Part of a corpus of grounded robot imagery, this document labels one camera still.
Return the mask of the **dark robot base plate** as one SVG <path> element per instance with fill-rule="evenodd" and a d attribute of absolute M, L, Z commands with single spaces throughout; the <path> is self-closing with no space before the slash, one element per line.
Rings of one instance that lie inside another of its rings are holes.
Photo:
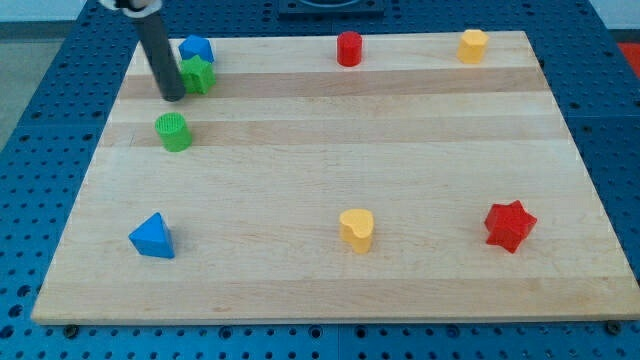
<path fill-rule="evenodd" d="M 382 15 L 385 0 L 277 0 L 279 18 L 304 16 Z"/>

